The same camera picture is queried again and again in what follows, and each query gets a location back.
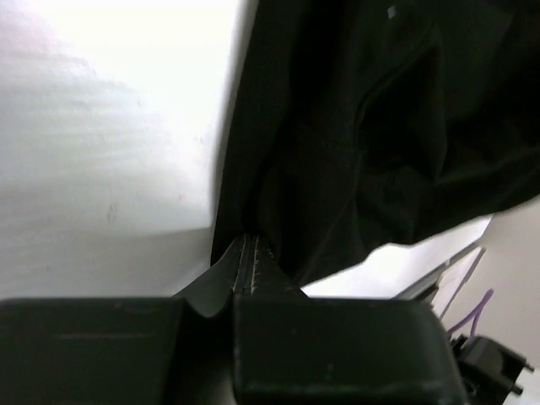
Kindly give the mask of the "black skirt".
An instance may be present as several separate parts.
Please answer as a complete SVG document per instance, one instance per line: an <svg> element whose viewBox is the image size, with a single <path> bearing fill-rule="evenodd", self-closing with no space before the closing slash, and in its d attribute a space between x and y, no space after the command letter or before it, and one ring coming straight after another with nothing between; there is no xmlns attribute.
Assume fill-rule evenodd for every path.
<svg viewBox="0 0 540 405"><path fill-rule="evenodd" d="M536 1L261 1L211 258L309 284L539 194Z"/></svg>

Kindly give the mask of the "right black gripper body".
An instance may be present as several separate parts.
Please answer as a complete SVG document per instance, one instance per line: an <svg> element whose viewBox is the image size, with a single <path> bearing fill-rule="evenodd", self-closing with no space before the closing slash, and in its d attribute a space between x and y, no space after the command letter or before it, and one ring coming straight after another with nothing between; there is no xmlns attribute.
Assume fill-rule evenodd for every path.
<svg viewBox="0 0 540 405"><path fill-rule="evenodd" d="M451 346L469 404L501 405L509 397L522 398L518 377L523 370L535 371L526 358L485 336L461 335Z"/></svg>

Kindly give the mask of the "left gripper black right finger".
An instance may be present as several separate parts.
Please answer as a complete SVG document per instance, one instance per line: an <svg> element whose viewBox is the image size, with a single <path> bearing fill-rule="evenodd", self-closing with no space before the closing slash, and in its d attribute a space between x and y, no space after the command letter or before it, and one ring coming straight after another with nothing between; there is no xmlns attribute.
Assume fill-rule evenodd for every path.
<svg viewBox="0 0 540 405"><path fill-rule="evenodd" d="M279 267L270 245L261 236L255 237L253 241L244 278L244 295L273 298L307 297Z"/></svg>

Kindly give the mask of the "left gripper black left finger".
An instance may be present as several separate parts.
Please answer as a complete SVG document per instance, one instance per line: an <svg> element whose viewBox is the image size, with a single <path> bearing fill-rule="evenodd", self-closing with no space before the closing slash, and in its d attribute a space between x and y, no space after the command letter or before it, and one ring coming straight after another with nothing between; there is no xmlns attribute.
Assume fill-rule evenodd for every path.
<svg viewBox="0 0 540 405"><path fill-rule="evenodd" d="M210 319L220 314L235 286L245 247L245 236L235 238L217 262L173 297L184 300L203 318Z"/></svg>

